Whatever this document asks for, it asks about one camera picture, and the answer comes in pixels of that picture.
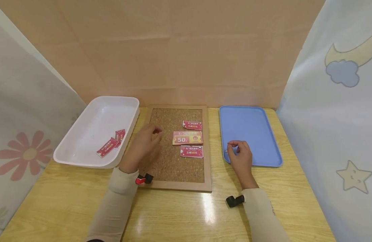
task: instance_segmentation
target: star print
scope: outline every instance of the star print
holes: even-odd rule
[[[348,161],[345,170],[338,170],[336,172],[343,178],[343,189],[345,191],[351,188],[357,188],[363,193],[369,193],[365,181],[372,175],[371,171],[359,170],[351,161]]]

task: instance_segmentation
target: curtain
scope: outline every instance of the curtain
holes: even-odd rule
[[[327,0],[278,116],[337,241],[372,242],[372,0]]]
[[[84,108],[0,11],[0,234]]]

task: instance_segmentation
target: white plastic tray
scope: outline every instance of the white plastic tray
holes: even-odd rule
[[[54,151],[54,160],[76,166],[114,168],[124,154],[139,112],[139,100],[134,97],[93,99]],[[103,158],[97,155],[96,151],[120,129],[125,129],[121,145]]]

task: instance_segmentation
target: pink flower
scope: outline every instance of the pink flower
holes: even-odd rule
[[[18,133],[17,140],[19,142],[11,140],[7,144],[8,147],[14,150],[0,150],[0,159],[15,159],[0,167],[0,175],[4,175],[16,168],[11,175],[11,181],[18,181],[23,177],[27,164],[30,166],[31,175],[37,175],[41,171],[38,161],[45,164],[49,163],[50,157],[47,155],[53,153],[53,149],[45,150],[45,148],[51,144],[51,141],[47,139],[41,143],[43,140],[43,132],[39,130],[34,133],[31,144],[23,132]]]

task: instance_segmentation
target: hand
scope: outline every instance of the hand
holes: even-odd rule
[[[237,147],[236,153],[238,155],[235,155],[232,147]],[[239,140],[229,141],[227,151],[230,164],[240,181],[242,189],[258,188],[252,175],[252,151],[248,143]]]
[[[162,138],[162,129],[153,123],[143,126],[136,134],[129,150],[124,154],[119,169],[125,173],[134,173],[138,170],[140,161],[151,153]]]

